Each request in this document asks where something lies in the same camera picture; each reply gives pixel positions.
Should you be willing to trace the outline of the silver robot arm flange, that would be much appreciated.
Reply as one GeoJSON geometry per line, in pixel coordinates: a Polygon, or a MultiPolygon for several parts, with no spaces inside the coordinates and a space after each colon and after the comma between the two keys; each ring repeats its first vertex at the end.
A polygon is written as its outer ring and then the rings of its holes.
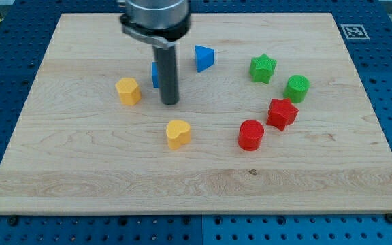
{"type": "Polygon", "coordinates": [[[155,48],[168,50],[191,28],[187,0],[118,0],[124,34],[155,48]]]}

